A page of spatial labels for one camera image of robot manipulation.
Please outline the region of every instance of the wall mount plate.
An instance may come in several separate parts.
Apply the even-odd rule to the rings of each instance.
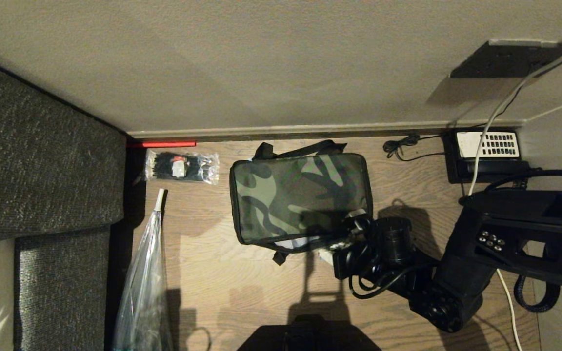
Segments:
[[[490,40],[455,68],[450,77],[523,78],[561,55],[562,42]]]

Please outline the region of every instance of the power adapter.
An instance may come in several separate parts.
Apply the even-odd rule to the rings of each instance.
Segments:
[[[470,183],[482,129],[452,129],[443,134],[442,142],[451,184]],[[517,133],[513,129],[495,128],[482,141],[477,182],[490,183],[516,173],[528,171],[522,160]]]

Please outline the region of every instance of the white cable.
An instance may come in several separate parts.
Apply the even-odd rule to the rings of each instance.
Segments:
[[[511,310],[511,325],[513,325],[513,336],[515,337],[515,344],[517,344],[517,349],[522,351],[522,345],[520,345],[520,337],[517,335],[517,326],[515,325],[515,309],[513,308],[513,300],[511,300],[511,293],[509,293],[509,288],[506,286],[506,282],[502,277],[502,272],[500,269],[496,269],[500,282],[502,282],[502,287],[506,293],[506,298],[509,300],[509,309]]]
[[[480,140],[478,141],[478,148],[477,148],[477,155],[474,159],[474,176],[472,177],[472,183],[470,185],[470,191],[468,191],[468,196],[470,196],[471,194],[474,193],[474,186],[477,182],[477,178],[478,178],[478,162],[480,160],[480,151],[482,149],[482,142],[484,141],[484,137],[487,134],[487,131],[489,130],[489,127],[491,127],[491,124],[493,123],[493,120],[496,118],[496,116],[500,113],[500,111],[502,111],[502,109],[504,108],[504,106],[506,106],[506,104],[508,104],[508,102],[513,98],[513,96],[515,96],[515,94],[517,94],[517,91],[523,87],[529,80],[531,80],[531,78],[549,71],[550,69],[553,69],[554,67],[560,65],[562,63],[562,55],[557,58],[556,60],[554,60],[552,63],[547,64],[544,67],[541,67],[540,69],[536,70],[535,72],[528,74],[526,77],[524,77],[518,84],[517,86],[513,87],[513,89],[511,89],[511,92],[506,96],[506,98],[504,98],[504,100],[502,100],[502,102],[500,104],[498,104],[498,106],[496,107],[496,109],[493,111],[493,113],[491,114],[491,117],[489,118],[489,120],[487,120],[487,124],[485,125],[484,129],[482,130],[482,134],[480,136]]]
[[[493,123],[493,120],[495,120],[496,116],[500,113],[500,111],[502,111],[504,109],[504,106],[506,106],[508,104],[508,102],[511,101],[511,99],[515,96],[515,94],[518,93],[519,89],[521,89],[529,80],[531,80],[532,77],[535,77],[541,73],[547,72],[550,69],[553,69],[554,67],[560,65],[562,63],[562,55],[557,58],[556,60],[554,60],[552,63],[541,67],[540,69],[536,70],[533,73],[528,74],[526,77],[524,77],[522,80],[520,80],[520,82],[517,84],[517,86],[513,87],[513,89],[511,89],[511,92],[506,96],[506,98],[504,98],[504,100],[502,100],[502,102],[500,102],[500,104],[498,104],[498,106],[496,107],[496,109],[493,111],[493,113],[491,114],[491,117],[489,118],[489,120],[487,120],[487,124],[485,125],[485,127],[482,129],[482,134],[480,136],[480,140],[478,140],[478,148],[477,148],[477,155],[474,158],[474,176],[472,177],[472,183],[470,184],[470,190],[468,191],[468,196],[471,196],[471,194],[474,193],[474,186],[476,185],[477,182],[477,178],[478,178],[478,162],[480,161],[480,152],[482,149],[482,142],[484,141],[484,137],[487,134],[487,131],[489,130],[489,127],[491,127],[491,124]],[[511,300],[511,293],[509,293],[509,289],[506,286],[506,282],[504,281],[504,278],[502,277],[502,272],[500,272],[500,269],[496,269],[496,272],[498,273],[498,277],[500,278],[500,282],[502,282],[502,288],[504,288],[504,293],[506,293],[506,298],[508,299],[509,302],[509,309],[511,310],[511,324],[513,325],[513,336],[515,337],[515,344],[517,344],[517,349],[519,351],[522,351],[522,346],[520,345],[520,337],[517,334],[517,325],[515,324],[515,309],[513,309],[513,300]]]

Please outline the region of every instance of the zip tie pack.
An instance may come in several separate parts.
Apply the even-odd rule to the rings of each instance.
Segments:
[[[172,179],[218,184],[218,154],[156,153],[147,150],[145,180]]]

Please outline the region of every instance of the wooden baseboard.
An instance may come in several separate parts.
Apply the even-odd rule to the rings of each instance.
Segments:
[[[471,127],[484,123],[483,120],[459,122],[457,127]],[[521,120],[496,120],[495,127],[521,127]],[[274,127],[239,127],[216,129],[183,129],[169,131],[131,131],[134,140],[270,140],[291,138],[330,138],[360,136],[399,136],[410,132],[436,134],[455,127],[448,122],[399,122],[372,124],[329,124],[318,126],[274,126]]]

